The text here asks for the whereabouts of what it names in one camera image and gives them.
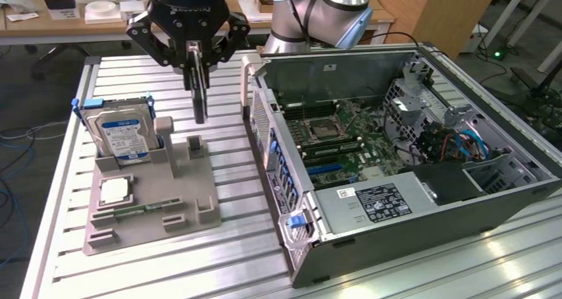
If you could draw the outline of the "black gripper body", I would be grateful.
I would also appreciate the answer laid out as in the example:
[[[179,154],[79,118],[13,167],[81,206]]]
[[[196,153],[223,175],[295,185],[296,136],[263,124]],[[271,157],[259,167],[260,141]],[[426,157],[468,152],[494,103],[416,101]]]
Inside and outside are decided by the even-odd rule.
[[[204,70],[211,72],[229,43],[229,34],[216,36],[228,15],[225,0],[149,0],[148,20],[165,32],[171,44],[151,36],[148,54],[163,66],[187,68],[187,45],[196,42]]]

